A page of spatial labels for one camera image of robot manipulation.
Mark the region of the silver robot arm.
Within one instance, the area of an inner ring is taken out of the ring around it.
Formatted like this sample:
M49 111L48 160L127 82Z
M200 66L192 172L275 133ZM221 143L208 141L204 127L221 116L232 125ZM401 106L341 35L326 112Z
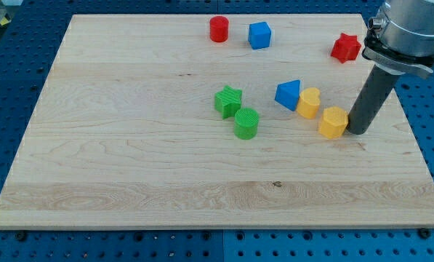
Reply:
M389 74L433 74L434 1L386 0L367 27L366 59Z

